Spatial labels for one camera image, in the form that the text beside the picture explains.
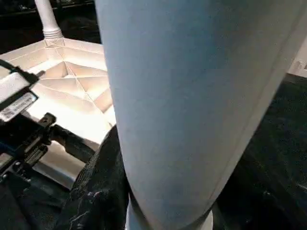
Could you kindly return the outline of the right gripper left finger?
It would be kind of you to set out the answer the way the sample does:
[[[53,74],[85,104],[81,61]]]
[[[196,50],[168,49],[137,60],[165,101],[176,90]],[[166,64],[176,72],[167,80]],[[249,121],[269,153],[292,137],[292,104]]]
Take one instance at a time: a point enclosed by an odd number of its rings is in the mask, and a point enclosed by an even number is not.
[[[130,187],[116,126],[75,180],[54,229],[123,230]]]

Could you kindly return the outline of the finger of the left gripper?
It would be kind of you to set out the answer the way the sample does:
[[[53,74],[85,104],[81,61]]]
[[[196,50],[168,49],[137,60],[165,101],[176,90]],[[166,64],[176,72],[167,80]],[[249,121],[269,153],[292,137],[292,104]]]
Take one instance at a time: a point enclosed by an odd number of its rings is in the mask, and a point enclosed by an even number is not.
[[[68,154],[84,163],[87,163],[98,150],[97,143],[82,138],[59,125],[50,128],[50,140],[62,145]]]

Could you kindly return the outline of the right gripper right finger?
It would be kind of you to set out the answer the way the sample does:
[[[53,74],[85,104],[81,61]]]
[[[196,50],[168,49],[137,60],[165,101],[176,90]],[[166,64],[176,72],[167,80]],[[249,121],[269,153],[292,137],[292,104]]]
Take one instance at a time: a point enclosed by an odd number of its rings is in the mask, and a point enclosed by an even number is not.
[[[305,230],[307,198],[287,190],[263,161],[245,153],[213,208],[215,230]]]

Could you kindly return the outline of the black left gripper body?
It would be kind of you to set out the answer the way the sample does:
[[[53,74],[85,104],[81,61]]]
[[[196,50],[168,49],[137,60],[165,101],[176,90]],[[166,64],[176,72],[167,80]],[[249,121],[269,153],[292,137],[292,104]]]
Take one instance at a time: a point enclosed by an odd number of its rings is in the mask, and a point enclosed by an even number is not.
[[[46,113],[39,121],[19,114],[8,122],[0,122],[0,179],[10,174],[25,177],[51,144],[50,128],[56,117]]]

